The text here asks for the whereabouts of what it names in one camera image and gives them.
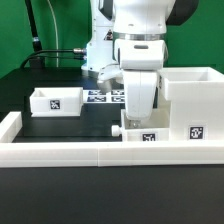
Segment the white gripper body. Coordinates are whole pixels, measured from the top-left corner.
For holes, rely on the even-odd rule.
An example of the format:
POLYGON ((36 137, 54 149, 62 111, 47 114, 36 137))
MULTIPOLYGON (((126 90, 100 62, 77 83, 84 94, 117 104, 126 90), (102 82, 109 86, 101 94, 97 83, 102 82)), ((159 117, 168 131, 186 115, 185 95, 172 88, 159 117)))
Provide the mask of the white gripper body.
POLYGON ((126 117, 147 120, 153 110, 158 71, 163 68, 166 55, 164 40, 136 41, 117 39, 114 44, 116 64, 102 68, 98 84, 104 92, 111 88, 109 81, 123 82, 126 117))

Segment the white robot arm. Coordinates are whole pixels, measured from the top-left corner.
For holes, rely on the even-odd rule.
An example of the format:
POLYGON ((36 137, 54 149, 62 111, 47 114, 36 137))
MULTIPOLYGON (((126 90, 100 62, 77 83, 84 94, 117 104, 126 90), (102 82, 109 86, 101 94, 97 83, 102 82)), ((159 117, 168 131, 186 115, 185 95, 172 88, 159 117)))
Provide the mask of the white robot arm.
POLYGON ((112 79, 122 83, 126 117, 148 119, 158 71, 168 58, 167 27, 185 23, 199 0, 90 0, 90 4, 92 37, 83 72, 97 76, 105 92, 112 79))

